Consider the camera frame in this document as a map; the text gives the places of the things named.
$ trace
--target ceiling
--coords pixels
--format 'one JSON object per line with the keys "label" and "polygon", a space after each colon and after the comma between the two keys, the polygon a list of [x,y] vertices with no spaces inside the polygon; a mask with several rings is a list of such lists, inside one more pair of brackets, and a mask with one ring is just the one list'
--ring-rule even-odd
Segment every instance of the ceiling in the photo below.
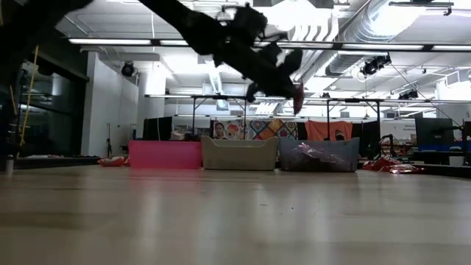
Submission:
{"label": "ceiling", "polygon": [[[347,21],[366,0],[350,0],[350,8],[339,13],[339,25]],[[197,7],[209,15],[215,15],[219,8]],[[291,14],[286,11],[287,19]],[[452,15],[443,16],[443,10],[428,10],[422,14],[410,27],[396,36],[392,42],[403,43],[469,43],[471,41],[471,4],[469,10],[454,10]],[[157,15],[151,13],[141,4],[122,4],[110,0],[95,0],[83,10],[69,13],[58,25],[57,29],[69,37],[75,38],[181,38],[172,26],[168,25]],[[277,31],[269,26],[268,31]],[[209,82],[208,73],[196,69],[197,54],[189,48],[140,48],[115,47],[107,49],[108,54],[126,53],[158,53],[166,65],[174,72],[173,78],[167,80],[168,88],[197,88],[202,83]],[[388,67],[377,76],[360,82],[357,78],[358,68],[354,68],[347,76],[349,79],[339,79],[333,83],[335,93],[341,97],[387,95],[391,90],[401,88],[408,82],[419,80],[419,89],[426,96],[434,94],[435,83],[442,75],[451,72],[452,67],[471,68],[471,54],[437,54],[437,53],[391,53],[393,65],[396,69]],[[139,67],[146,68],[146,62],[139,63]],[[245,82],[241,75],[233,69],[221,72],[222,82]],[[321,92],[326,87],[309,87],[314,92]]]}

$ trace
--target ductwork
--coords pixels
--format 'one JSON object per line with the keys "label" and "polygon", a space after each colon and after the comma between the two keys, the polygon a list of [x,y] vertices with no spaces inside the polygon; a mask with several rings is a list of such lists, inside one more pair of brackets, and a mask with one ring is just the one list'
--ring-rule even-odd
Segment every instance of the ductwork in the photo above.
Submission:
{"label": "ductwork", "polygon": [[[407,29],[425,11],[420,7],[390,7],[392,0],[371,0],[352,23],[339,35],[341,42],[389,42]],[[337,76],[347,73],[364,59],[363,55],[339,54],[323,52],[303,79],[313,75]]]}

